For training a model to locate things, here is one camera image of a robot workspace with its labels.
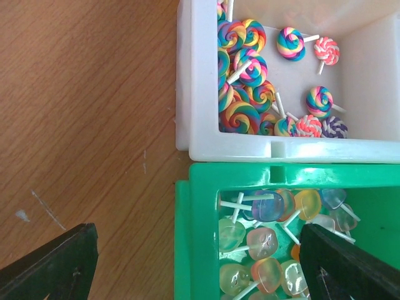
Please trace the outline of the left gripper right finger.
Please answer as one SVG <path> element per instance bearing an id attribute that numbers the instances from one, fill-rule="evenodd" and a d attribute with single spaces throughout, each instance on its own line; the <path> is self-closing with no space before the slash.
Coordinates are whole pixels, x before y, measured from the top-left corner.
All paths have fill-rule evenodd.
<path id="1" fill-rule="evenodd" d="M 301 230 L 300 263 L 312 299 L 399 299 L 399 270 L 317 224 Z"/>

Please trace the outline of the green candy bin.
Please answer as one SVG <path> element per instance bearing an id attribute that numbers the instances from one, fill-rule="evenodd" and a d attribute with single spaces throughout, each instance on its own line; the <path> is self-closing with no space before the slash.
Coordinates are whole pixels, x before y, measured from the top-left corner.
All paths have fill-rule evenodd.
<path id="1" fill-rule="evenodd" d="M 306 224 L 399 270 L 399 166 L 193 164 L 176 183 L 176 299 L 312 299 Z"/>

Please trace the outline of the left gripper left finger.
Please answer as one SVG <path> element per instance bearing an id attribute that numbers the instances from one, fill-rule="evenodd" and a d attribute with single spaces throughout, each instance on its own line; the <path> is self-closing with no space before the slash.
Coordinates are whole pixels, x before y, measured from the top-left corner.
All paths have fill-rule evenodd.
<path id="1" fill-rule="evenodd" d="M 93 223 L 64 232 L 1 269 L 1 299 L 87 299 L 98 262 Z"/>

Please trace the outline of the white candy bin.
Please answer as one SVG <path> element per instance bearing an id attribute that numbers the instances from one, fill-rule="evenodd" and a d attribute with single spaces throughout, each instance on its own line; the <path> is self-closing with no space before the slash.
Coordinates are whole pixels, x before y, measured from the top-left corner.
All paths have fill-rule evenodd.
<path id="1" fill-rule="evenodd" d="M 324 86 L 348 128 L 345 139 L 260 136 L 219 130 L 217 3 L 181 1 L 177 9 L 176 147 L 195 161 L 398 163 L 398 1 L 236 1 L 234 19 L 251 18 L 267 34 L 268 80 L 287 112 L 306 114 L 308 91 Z M 337 42 L 337 64 L 318 72 L 313 44 L 305 57 L 276 49 L 282 28 Z"/>

